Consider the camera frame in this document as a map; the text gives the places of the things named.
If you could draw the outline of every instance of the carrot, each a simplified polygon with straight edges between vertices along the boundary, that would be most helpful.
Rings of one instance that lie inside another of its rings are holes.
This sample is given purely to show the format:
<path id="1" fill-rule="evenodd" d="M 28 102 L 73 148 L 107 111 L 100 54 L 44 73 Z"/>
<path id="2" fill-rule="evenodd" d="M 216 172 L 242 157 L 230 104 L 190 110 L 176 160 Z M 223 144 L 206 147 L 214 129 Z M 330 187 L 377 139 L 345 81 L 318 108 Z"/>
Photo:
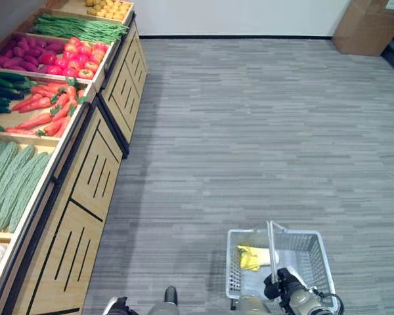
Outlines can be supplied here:
<path id="1" fill-rule="evenodd" d="M 40 94 L 34 94 L 31 97 L 28 97 L 27 99 L 23 100 L 22 102 L 19 102 L 15 106 L 13 106 L 12 110 L 19 110 L 20 108 L 24 107 L 25 105 L 31 104 L 37 100 L 40 100 L 42 98 L 42 95 Z"/>
<path id="2" fill-rule="evenodd" d="M 70 122 L 71 118 L 72 118 L 71 116 L 67 116 L 67 117 L 61 119 L 61 127 L 58 130 L 58 132 L 54 135 L 54 137 L 58 137 L 58 138 L 62 137 L 62 135 L 63 135 L 64 131 L 66 130 L 66 128 L 68 126 L 68 123 Z"/>
<path id="3" fill-rule="evenodd" d="M 15 126 L 17 129 L 31 129 L 32 127 L 43 125 L 44 123 L 49 123 L 51 122 L 52 117 L 50 113 L 45 113 L 38 115 L 34 118 L 28 119 L 27 121 L 24 121 L 23 123 Z"/>
<path id="4" fill-rule="evenodd" d="M 48 108 L 51 106 L 51 101 L 49 97 L 43 97 L 40 100 L 37 100 L 34 103 L 31 103 L 29 105 L 26 105 L 19 109 L 20 113 L 25 113 L 25 112 L 30 112 L 31 110 L 39 110 L 42 108 Z"/>
<path id="5" fill-rule="evenodd" d="M 50 137 L 55 135 L 60 130 L 62 122 L 63 119 L 50 123 L 46 128 L 44 128 L 45 134 Z"/>
<path id="6" fill-rule="evenodd" d="M 25 129 L 18 129 L 18 128 L 6 128 L 5 132 L 7 132 L 7 133 L 20 133 L 22 135 L 35 136 L 35 131 L 33 131 L 33 130 L 25 130 Z"/>
<path id="7" fill-rule="evenodd" d="M 53 97 L 55 94 L 53 92 L 44 90 L 42 88 L 42 86 L 31 87 L 31 92 L 38 93 L 38 94 L 41 94 L 42 96 L 46 96 L 46 97 Z"/>
<path id="8" fill-rule="evenodd" d="M 67 92 L 68 98 L 73 98 L 73 99 L 76 98 L 77 94 L 76 94 L 76 88 L 75 87 L 69 85 L 67 87 L 67 89 L 66 89 L 66 92 Z"/>
<path id="9" fill-rule="evenodd" d="M 79 90 L 77 92 L 77 98 L 81 98 L 83 96 L 83 94 L 85 94 L 85 90 Z"/>

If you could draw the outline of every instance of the black stripe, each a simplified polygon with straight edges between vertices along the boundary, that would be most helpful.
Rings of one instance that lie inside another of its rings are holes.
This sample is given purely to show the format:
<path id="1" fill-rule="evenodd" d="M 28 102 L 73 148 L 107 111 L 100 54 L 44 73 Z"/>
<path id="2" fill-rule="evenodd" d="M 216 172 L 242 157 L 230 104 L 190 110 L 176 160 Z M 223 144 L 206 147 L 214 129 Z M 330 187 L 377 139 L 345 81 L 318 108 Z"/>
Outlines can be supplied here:
<path id="1" fill-rule="evenodd" d="M 98 127 L 100 125 L 100 121 L 101 121 L 101 119 L 98 121 L 97 128 L 95 129 L 95 132 L 93 133 L 93 137 L 92 137 L 91 143 L 89 143 L 89 147 L 88 147 L 88 149 L 86 151 L 85 159 L 83 160 L 83 162 L 81 164 L 80 170 L 83 168 L 83 166 L 85 164 L 85 161 L 87 159 L 87 154 L 89 153 L 89 151 L 91 149 L 91 146 L 92 146 L 92 143 L 93 143 L 93 139 L 95 138 L 95 135 L 97 134 Z M 76 183 L 77 183 L 77 180 L 79 179 L 80 173 L 81 172 L 79 171 L 79 173 L 76 176 L 76 179 L 75 179 L 73 187 L 72 187 L 72 191 L 70 192 L 70 197 L 72 196 L 74 188 L 76 187 Z M 60 230 L 61 222 L 63 221 L 64 215 L 66 214 L 66 210 L 67 210 L 67 206 L 68 206 L 69 202 L 70 202 L 70 198 L 67 200 L 66 205 L 64 206 L 63 213 L 61 214 L 60 220 L 59 220 L 59 222 L 57 224 L 57 228 L 55 230 L 55 233 L 54 233 L 54 236 L 53 236 L 53 240 L 51 241 L 50 247 L 48 248 L 47 255 L 45 256 L 44 263 L 43 263 L 43 265 L 41 267 L 41 271 L 39 272 L 38 280 L 37 280 L 37 283 L 35 284 L 35 289 L 33 289 L 32 298 L 31 298 L 31 301 L 29 302 L 29 306 L 28 306 L 28 309 L 26 311 L 26 315 L 29 315 L 29 313 L 31 312 L 31 308 L 32 308 L 32 305 L 33 305 L 33 300 L 35 299 L 35 296 L 37 295 L 39 283 L 40 283 L 42 275 L 44 273 L 45 266 L 47 265 L 48 258 L 50 257 L 51 249 L 53 248 L 56 235 L 58 233 L 58 230 Z"/>
<path id="2" fill-rule="evenodd" d="M 66 254 L 68 242 L 70 242 L 70 238 L 71 238 L 71 237 L 72 237 L 72 231 L 70 231 L 70 233 L 68 234 L 66 246 L 64 246 L 63 255 L 62 255 L 61 258 L 60 258 L 60 263 L 58 264 L 58 268 L 57 268 L 57 271 L 56 271 L 56 273 L 55 273 L 54 280 L 57 280 L 58 273 L 60 272 L 61 264 L 62 264 L 62 262 L 63 262 L 63 259 L 64 259 L 65 254 Z"/>
<path id="3" fill-rule="evenodd" d="M 97 182 L 97 185 L 95 186 L 95 191 L 93 192 L 93 197 L 94 197 L 94 198 L 95 198 L 95 196 L 97 195 L 98 186 L 99 186 L 99 184 L 100 184 L 100 178 L 102 177 L 102 173 L 104 172 L 105 164 L 106 164 L 106 158 L 105 158 L 105 160 L 104 160 L 104 164 L 102 165 L 102 169 L 100 170 L 98 182 Z"/>
<path id="4" fill-rule="evenodd" d="M 89 238 L 89 241 L 87 242 L 87 246 L 86 246 L 86 251 L 85 251 L 85 254 L 83 256 L 83 260 L 81 262 L 81 267 L 80 267 L 80 271 L 79 271 L 79 276 L 77 277 L 77 282 L 79 282 L 79 280 L 80 280 L 81 272 L 83 270 L 83 265 L 85 264 L 85 259 L 86 259 L 87 251 L 89 250 L 89 244 L 90 243 L 91 243 L 91 239 Z"/>
<path id="5" fill-rule="evenodd" d="M 84 232 L 84 231 L 85 231 L 85 227 L 83 227 L 83 228 L 81 229 L 80 238 L 79 238 L 79 241 L 78 241 L 78 243 L 77 243 L 76 251 L 74 252 L 74 257 L 73 257 L 72 265 L 71 265 L 71 267 L 70 267 L 70 271 L 68 272 L 68 276 L 67 276 L 67 280 L 66 280 L 66 285 L 64 286 L 64 292 L 66 292 L 67 285 L 68 285 L 68 280 L 70 279 L 70 275 L 72 274 L 74 261 L 76 260 L 77 251 L 78 251 L 78 249 L 79 249 L 79 245 L 80 245 L 80 242 L 81 242 L 81 238 L 83 237 L 83 232 Z"/>
<path id="6" fill-rule="evenodd" d="M 141 39 L 328 39 L 331 36 L 297 35 L 141 35 Z"/>
<path id="7" fill-rule="evenodd" d="M 71 314 L 71 313 L 76 313 L 79 312 L 80 308 L 71 308 L 69 310 L 58 310 L 56 312 L 50 312 L 50 313 L 40 313 L 36 315 L 63 315 L 63 314 Z"/>
<path id="8" fill-rule="evenodd" d="M 106 177 L 106 182 L 105 182 L 104 191 L 102 192 L 102 196 L 103 196 L 103 197 L 104 197 L 104 194 L 105 194 L 106 185 L 108 184 L 108 179 L 110 179 L 110 174 L 111 174 L 111 171 L 108 172 L 108 176 Z"/>
<path id="9" fill-rule="evenodd" d="M 131 94 L 131 89 L 132 88 L 133 88 L 133 86 L 130 85 L 129 94 L 127 95 L 127 101 L 125 102 L 124 109 L 127 107 L 127 104 L 129 103 L 129 99 L 130 99 L 130 94 Z"/>
<path id="10" fill-rule="evenodd" d="M 84 212 L 90 214 L 92 217 L 94 217 L 95 219 L 97 219 L 100 222 L 104 222 L 100 217 L 98 217 L 96 214 L 94 214 L 93 212 L 91 212 L 90 210 L 88 210 L 87 208 L 85 208 L 84 206 L 82 206 L 80 203 L 78 203 L 75 199 L 72 199 L 70 197 L 70 201 L 72 203 L 74 203 L 75 205 L 77 205 L 80 209 L 82 209 Z"/>
<path id="11" fill-rule="evenodd" d="M 87 184 L 88 185 L 91 182 L 91 178 L 92 178 L 93 171 L 95 170 L 95 166 L 97 166 L 98 157 L 99 157 L 99 155 L 97 154 L 97 157 L 95 158 L 95 162 L 94 162 L 93 167 L 92 167 L 91 174 L 89 175 L 89 179 L 87 180 Z"/>

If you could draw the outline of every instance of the red vegetable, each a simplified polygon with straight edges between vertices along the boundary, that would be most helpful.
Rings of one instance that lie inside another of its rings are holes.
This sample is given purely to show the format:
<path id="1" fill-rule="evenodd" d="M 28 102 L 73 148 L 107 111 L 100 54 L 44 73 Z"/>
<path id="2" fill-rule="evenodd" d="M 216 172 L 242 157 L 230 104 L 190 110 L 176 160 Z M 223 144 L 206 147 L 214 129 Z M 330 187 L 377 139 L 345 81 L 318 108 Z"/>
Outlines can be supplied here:
<path id="1" fill-rule="evenodd" d="M 40 114 L 34 118 L 28 119 L 27 121 L 24 121 L 23 123 L 15 126 L 15 128 L 31 129 L 35 126 L 43 125 L 44 123 L 50 123 L 51 120 L 52 120 L 51 114 L 44 113 L 44 114 Z"/>
<path id="2" fill-rule="evenodd" d="M 54 135 L 55 137 L 58 137 L 58 138 L 61 138 L 61 137 L 62 137 L 62 135 L 63 135 L 64 131 L 66 130 L 66 128 L 67 128 L 67 126 L 68 126 L 68 124 L 69 124 L 71 118 L 72 118 L 72 117 L 67 116 L 67 117 L 61 119 L 61 127 L 60 127 L 60 129 L 58 130 L 58 132 Z"/>
<path id="3" fill-rule="evenodd" d="M 53 121 L 48 126 L 46 126 L 46 128 L 44 128 L 44 131 L 47 134 L 47 136 L 51 137 L 55 135 L 60 130 L 62 122 L 63 119 L 60 119 L 57 121 Z"/>
<path id="4" fill-rule="evenodd" d="M 46 52 L 42 56 L 39 57 L 39 62 L 42 64 L 54 64 L 54 61 L 56 60 L 55 54 Z"/>
<path id="5" fill-rule="evenodd" d="M 64 75 L 65 77 L 76 77 L 77 71 L 71 68 L 66 68 L 63 70 L 62 75 Z"/>
<path id="6" fill-rule="evenodd" d="M 82 69 L 82 70 L 79 71 L 79 74 L 77 76 L 82 78 L 82 79 L 92 80 L 94 75 L 93 75 L 93 72 L 91 70 Z"/>
<path id="7" fill-rule="evenodd" d="M 48 108 L 51 106 L 51 101 L 49 97 L 43 97 L 40 100 L 37 100 L 36 102 L 33 102 L 31 104 L 28 104 L 21 109 L 19 109 L 20 113 L 25 113 L 25 112 L 30 112 L 32 110 L 39 110 L 42 108 Z"/>
<path id="8" fill-rule="evenodd" d="M 12 111 L 19 110 L 20 108 L 24 107 L 25 105 L 29 105 L 33 102 L 36 102 L 37 100 L 40 100 L 41 98 L 43 98 L 42 95 L 34 94 L 31 97 L 28 97 L 27 99 L 22 100 L 18 104 L 16 104 L 15 106 L 13 106 Z"/>
<path id="9" fill-rule="evenodd" d="M 17 128 L 6 128 L 5 132 L 7 132 L 7 133 L 21 133 L 23 135 L 35 136 L 35 131 L 33 131 L 33 130 L 25 130 L 25 129 L 17 129 Z"/>
<path id="10" fill-rule="evenodd" d="M 60 75 L 62 73 L 62 69 L 59 66 L 49 66 L 47 69 L 48 74 L 55 74 L 55 75 Z"/>
<path id="11" fill-rule="evenodd" d="M 22 61 L 23 61 L 22 58 L 14 57 L 14 58 L 9 59 L 8 61 L 6 61 L 3 64 L 3 68 L 8 68 L 8 67 L 11 67 L 11 66 L 19 66 Z"/>

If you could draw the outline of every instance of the yellow item in basket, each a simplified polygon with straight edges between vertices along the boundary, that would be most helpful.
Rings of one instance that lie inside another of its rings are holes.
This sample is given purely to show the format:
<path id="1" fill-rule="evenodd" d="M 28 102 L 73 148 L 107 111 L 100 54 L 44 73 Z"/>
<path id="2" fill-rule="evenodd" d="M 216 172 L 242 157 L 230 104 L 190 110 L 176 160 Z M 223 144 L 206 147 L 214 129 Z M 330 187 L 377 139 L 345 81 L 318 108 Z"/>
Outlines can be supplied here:
<path id="1" fill-rule="evenodd" d="M 241 252 L 240 267 L 245 270 L 257 271 L 261 266 L 270 266 L 268 248 L 256 248 L 238 245 Z"/>

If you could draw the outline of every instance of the wooden cabinet panel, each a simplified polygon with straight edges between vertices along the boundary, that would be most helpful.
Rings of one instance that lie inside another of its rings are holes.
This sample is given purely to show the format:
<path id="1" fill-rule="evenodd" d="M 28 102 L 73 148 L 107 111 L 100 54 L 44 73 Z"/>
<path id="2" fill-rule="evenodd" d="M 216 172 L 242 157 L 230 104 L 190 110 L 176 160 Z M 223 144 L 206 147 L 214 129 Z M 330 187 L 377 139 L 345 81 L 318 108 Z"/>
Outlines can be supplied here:
<path id="1" fill-rule="evenodd" d="M 107 159 L 98 174 L 91 172 L 97 155 Z M 39 239 L 13 314 L 81 314 L 121 156 L 105 120 L 95 109 Z M 103 182 L 102 177 L 109 172 L 114 175 L 109 176 L 105 189 L 106 178 Z M 91 181 L 101 176 L 94 181 L 100 194 L 96 201 L 102 207 L 99 210 L 85 206 L 90 206 L 86 201 L 95 193 L 95 188 L 85 187 L 90 174 Z M 82 194 L 77 192 L 81 188 L 85 189 Z"/>

